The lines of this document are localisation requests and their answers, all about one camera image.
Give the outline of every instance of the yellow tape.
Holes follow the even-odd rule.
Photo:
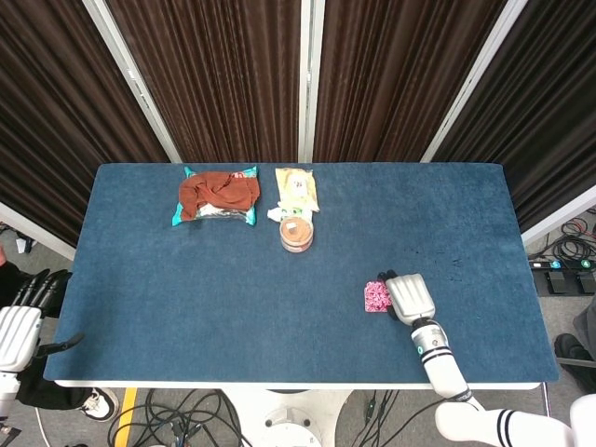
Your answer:
[[[124,400],[122,402],[122,413],[125,413],[126,410],[130,410],[134,407],[134,402],[137,399],[137,388],[127,388],[124,393]],[[132,422],[132,414],[134,411],[129,411],[128,413],[122,415],[120,417],[120,424],[118,424],[118,428],[123,427],[127,424]],[[118,431],[118,434],[115,437],[115,447],[127,447],[129,443],[129,432],[130,427],[124,427]]]

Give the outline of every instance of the pink scrubber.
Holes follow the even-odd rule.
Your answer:
[[[391,305],[389,291],[382,281],[371,281],[364,288],[364,310],[367,312],[386,312]]]

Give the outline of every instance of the curtain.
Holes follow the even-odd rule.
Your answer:
[[[108,0],[188,162],[295,161],[301,0]]]
[[[0,201],[75,245],[98,166],[168,161],[80,2],[0,2]]]
[[[531,0],[433,161],[504,165],[521,230],[596,184],[596,7]]]
[[[316,161],[419,161],[505,1],[327,0]]]

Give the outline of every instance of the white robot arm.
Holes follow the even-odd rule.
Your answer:
[[[513,412],[511,410],[485,411],[473,397],[466,380],[455,362],[447,336],[440,324],[432,318],[435,305],[421,275],[398,277],[389,270],[380,274],[393,304],[395,316],[412,326],[412,340],[427,372],[430,384],[437,394],[447,399],[435,412],[435,422],[448,440],[475,440],[496,447],[585,447],[579,436],[566,424],[546,416]],[[591,406],[596,413],[596,399],[578,400],[572,425],[582,431],[584,439],[594,445],[595,429],[582,423],[582,414]]]
[[[44,270],[23,284],[11,306],[0,309],[0,427],[19,391],[17,374],[32,357],[63,351],[83,338],[79,333],[65,343],[38,345],[46,309],[70,276],[66,270],[51,275]]]

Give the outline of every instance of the brown cloth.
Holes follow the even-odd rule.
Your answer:
[[[201,172],[180,185],[181,217],[183,221],[192,221],[198,209],[208,203],[223,210],[248,211],[260,194],[259,181],[254,177],[238,177],[235,172]]]

